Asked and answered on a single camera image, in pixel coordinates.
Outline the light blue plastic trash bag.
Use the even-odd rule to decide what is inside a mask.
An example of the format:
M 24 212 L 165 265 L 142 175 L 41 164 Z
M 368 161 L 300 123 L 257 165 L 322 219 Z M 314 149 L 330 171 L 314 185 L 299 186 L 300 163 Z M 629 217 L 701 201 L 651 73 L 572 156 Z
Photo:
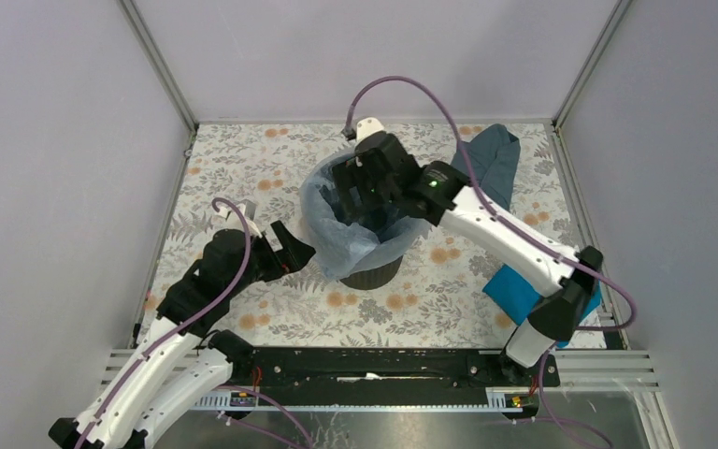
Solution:
M 350 157 L 349 150 L 325 157 L 299 187 L 302 234 L 315 249 L 314 260 L 329 280 L 346 279 L 400 260 L 430 229 L 427 221 L 405 217 L 391 205 L 357 221 L 349 220 L 338 199 L 331 167 Z

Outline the black plastic trash bin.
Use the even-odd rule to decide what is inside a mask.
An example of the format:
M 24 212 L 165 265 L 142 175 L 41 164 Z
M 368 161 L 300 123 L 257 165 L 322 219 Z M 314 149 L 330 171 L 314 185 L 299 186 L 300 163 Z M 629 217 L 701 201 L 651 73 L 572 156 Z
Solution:
M 373 210 L 355 222 L 371 231 L 378 241 L 378 246 L 364 256 L 357 268 L 346 278 L 340 280 L 345 286 L 362 291 L 380 288 L 388 283 L 399 268 L 399 256 L 392 258 L 389 253 L 389 242 L 395 239 L 395 226 L 399 221 L 398 211 L 393 207 Z

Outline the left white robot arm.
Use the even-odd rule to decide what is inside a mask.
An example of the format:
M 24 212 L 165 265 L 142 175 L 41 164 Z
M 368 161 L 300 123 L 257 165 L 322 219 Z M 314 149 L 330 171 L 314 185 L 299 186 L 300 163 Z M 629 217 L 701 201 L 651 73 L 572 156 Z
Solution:
M 76 417 L 60 418 L 50 439 L 61 448 L 152 448 L 206 393 L 219 384 L 242 384 L 251 357 L 237 349 L 207 349 L 173 382 L 179 361 L 230 309 L 230 301 L 256 282 L 272 282 L 303 269 L 314 249 L 280 221 L 274 250 L 252 224 L 216 232 L 179 281 L 166 292 L 141 343 L 103 393 Z

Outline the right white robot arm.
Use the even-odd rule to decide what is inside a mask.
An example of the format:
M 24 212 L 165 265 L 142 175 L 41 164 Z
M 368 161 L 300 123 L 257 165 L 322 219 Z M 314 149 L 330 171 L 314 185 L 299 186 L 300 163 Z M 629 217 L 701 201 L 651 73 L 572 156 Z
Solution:
M 602 253 L 575 250 L 541 235 L 493 205 L 467 175 L 441 161 L 420 166 L 399 139 L 385 131 L 359 140 L 353 156 L 331 168 L 346 215 L 356 219 L 383 206 L 470 239 L 521 275 L 538 293 L 498 361 L 500 376 L 521 385 L 541 356 L 568 341 L 596 290 Z

